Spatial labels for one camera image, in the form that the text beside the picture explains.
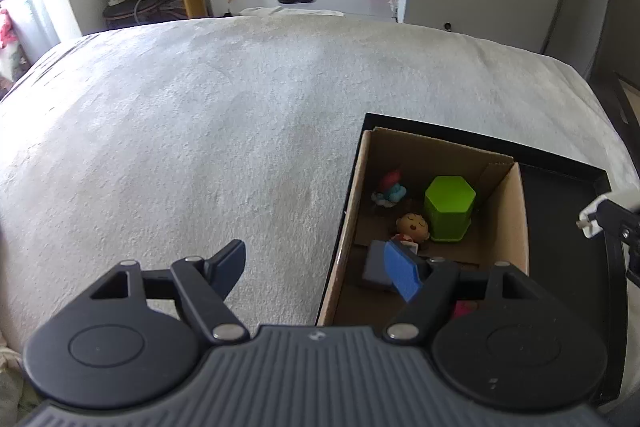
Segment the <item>red blue cartoon figure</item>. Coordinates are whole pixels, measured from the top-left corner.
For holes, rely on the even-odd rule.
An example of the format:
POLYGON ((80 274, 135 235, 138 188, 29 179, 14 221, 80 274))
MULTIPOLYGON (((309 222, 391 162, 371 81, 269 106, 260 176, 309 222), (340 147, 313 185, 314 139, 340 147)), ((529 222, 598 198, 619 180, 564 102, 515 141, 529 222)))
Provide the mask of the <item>red blue cartoon figure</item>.
POLYGON ((377 206, 393 208, 406 194, 407 189, 401 184, 401 170, 395 169, 383 176, 371 199, 377 206))

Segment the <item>white fluffy blanket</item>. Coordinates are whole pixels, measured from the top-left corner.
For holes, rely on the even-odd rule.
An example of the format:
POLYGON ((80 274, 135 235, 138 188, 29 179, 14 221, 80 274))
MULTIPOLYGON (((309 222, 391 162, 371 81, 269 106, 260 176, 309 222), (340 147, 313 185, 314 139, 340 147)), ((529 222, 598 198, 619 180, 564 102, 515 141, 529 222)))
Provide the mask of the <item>white fluffy blanket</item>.
POLYGON ((14 349, 117 262, 243 239, 250 326, 320 307, 363 117, 495 136, 638 174, 554 58, 344 16, 239 16, 62 43, 1 104, 1 330, 14 349))

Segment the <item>black plastic tray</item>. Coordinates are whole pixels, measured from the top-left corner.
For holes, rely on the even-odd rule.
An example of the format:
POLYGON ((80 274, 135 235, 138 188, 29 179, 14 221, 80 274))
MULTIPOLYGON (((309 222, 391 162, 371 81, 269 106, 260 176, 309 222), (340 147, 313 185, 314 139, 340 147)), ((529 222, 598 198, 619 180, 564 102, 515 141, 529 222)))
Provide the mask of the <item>black plastic tray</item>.
POLYGON ((600 335, 608 367, 593 399, 605 405, 622 389, 628 333, 627 280, 622 246, 599 235, 586 239, 578 212, 611 188, 606 172, 546 150, 428 122, 364 115, 363 132, 385 128, 488 150, 520 164, 533 279, 560 298, 600 335))

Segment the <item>white charger plug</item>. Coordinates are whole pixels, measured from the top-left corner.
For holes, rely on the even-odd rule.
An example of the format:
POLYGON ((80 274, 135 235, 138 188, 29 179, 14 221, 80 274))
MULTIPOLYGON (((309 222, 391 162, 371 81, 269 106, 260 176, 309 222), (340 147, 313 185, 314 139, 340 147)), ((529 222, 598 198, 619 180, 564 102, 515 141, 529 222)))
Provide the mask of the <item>white charger plug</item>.
POLYGON ((638 188, 598 196, 578 215, 576 225, 587 239, 604 232, 626 241, 639 236, 638 188))

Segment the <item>green hexagonal box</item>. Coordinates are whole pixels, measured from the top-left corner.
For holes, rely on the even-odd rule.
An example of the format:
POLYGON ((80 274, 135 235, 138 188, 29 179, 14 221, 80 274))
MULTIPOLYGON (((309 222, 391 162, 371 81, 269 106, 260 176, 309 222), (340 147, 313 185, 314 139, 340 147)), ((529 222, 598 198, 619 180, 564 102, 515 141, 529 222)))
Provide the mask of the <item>green hexagonal box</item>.
POLYGON ((424 196, 431 239, 440 243, 460 242, 471 225, 475 199, 474 188, 462 176, 436 176, 424 196))

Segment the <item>brown-haired doll figure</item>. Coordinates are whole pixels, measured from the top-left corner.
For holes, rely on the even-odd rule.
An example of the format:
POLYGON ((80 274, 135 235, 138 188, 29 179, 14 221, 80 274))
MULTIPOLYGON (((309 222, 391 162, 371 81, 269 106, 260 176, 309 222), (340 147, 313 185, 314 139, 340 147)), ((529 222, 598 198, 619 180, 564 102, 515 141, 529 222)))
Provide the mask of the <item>brown-haired doll figure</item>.
POLYGON ((412 251, 419 254, 420 247, 431 236, 426 220, 416 213, 406 213, 396 220, 396 233, 392 237, 393 241, 401 243, 412 251))

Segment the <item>brown cardboard box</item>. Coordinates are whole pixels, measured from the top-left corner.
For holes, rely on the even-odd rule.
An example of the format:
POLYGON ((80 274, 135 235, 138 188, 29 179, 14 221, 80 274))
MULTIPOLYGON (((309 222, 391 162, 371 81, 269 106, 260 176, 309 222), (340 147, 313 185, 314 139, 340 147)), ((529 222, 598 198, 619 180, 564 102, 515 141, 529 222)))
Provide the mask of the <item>brown cardboard box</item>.
POLYGON ((384 270, 390 239, 466 271, 507 261, 527 272, 520 166, 450 139, 381 127, 363 132, 318 325, 382 329, 402 307, 384 270))

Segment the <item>grey-blue block toy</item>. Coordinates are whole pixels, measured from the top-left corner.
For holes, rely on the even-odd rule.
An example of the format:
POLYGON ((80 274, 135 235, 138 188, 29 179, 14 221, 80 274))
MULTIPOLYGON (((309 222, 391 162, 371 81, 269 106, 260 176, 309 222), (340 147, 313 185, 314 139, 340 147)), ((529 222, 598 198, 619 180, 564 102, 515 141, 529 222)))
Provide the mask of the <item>grey-blue block toy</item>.
POLYGON ((363 283, 382 291, 396 291, 384 265, 385 242, 375 239, 369 245, 362 269, 363 283))

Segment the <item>dark open storage box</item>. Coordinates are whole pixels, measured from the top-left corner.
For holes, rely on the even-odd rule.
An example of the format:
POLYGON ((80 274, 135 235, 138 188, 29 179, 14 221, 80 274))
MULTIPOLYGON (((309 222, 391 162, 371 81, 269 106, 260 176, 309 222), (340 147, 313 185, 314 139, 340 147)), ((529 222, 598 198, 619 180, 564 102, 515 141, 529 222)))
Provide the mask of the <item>dark open storage box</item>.
POLYGON ((608 0, 589 84, 639 168, 639 0, 608 0))

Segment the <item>pink toy figure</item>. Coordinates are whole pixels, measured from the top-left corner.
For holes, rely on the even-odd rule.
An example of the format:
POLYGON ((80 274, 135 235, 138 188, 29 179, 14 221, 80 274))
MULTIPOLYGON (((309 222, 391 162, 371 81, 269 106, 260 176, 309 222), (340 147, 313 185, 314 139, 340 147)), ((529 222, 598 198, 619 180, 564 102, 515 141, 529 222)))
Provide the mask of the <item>pink toy figure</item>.
POLYGON ((454 313, 452 314, 453 319, 458 319, 459 317, 465 317, 465 315, 469 315, 475 312, 478 309, 477 301, 457 301, 454 306, 454 313))

